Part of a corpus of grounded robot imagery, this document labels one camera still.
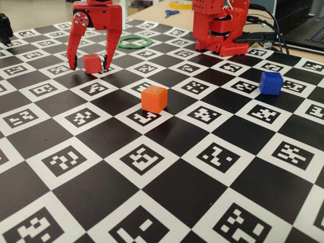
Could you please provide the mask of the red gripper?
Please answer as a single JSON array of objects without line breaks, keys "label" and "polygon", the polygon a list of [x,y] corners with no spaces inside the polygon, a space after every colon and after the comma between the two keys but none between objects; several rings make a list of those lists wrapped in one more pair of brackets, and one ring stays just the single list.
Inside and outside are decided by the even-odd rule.
[{"label": "red gripper", "polygon": [[70,29],[67,59],[71,70],[77,67],[77,50],[87,27],[107,30],[103,66],[108,70],[123,28],[122,7],[112,1],[75,1]]}]

